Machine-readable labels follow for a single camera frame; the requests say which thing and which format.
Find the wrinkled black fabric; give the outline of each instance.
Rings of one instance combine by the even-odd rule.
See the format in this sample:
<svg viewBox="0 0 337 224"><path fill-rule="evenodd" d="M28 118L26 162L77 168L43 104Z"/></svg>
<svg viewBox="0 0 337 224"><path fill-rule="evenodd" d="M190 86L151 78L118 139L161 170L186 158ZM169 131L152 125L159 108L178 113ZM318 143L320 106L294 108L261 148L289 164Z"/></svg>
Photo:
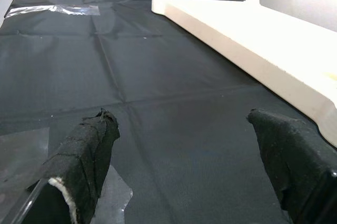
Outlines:
<svg viewBox="0 0 337 224"><path fill-rule="evenodd" d="M28 13L0 29L0 134L49 127L49 155L80 119L112 112L111 164L132 188L125 223L287 223L259 154L252 108L301 113L163 16L151 0L100 16Z"/></svg>
<svg viewBox="0 0 337 224"><path fill-rule="evenodd" d="M337 152L302 120L261 110L253 110L248 120L281 207L297 223L321 177L337 169Z"/></svg>

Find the clear tape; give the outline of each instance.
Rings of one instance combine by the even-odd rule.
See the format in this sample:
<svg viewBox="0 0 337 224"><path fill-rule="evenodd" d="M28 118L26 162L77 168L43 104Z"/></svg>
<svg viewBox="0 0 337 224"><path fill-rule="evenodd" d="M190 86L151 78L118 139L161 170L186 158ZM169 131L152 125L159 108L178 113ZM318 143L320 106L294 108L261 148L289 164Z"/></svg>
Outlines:
<svg viewBox="0 0 337 224"><path fill-rule="evenodd" d="M124 211L132 195L132 189L110 165L90 224L125 224Z"/></svg>
<svg viewBox="0 0 337 224"><path fill-rule="evenodd" d="M100 15L98 6L94 5L39 5L13 8L7 13L6 18L29 12L42 11L60 12L67 15Z"/></svg>
<svg viewBox="0 0 337 224"><path fill-rule="evenodd" d="M49 128L0 135L0 223L48 157Z"/></svg>

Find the black tarp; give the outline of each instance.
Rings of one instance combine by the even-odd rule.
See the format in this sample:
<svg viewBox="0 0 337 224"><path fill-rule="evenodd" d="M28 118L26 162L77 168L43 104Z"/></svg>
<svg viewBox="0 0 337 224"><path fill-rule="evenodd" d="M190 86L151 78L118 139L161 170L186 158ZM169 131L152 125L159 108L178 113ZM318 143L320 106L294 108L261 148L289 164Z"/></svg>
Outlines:
<svg viewBox="0 0 337 224"><path fill-rule="evenodd" d="M121 132L111 164L133 190L126 224L288 223L246 116L262 108L314 123L153 14L151 0L14 0L11 8L54 4L98 5L101 15L4 21L0 135L49 128L51 154L82 117L105 108Z"/></svg>

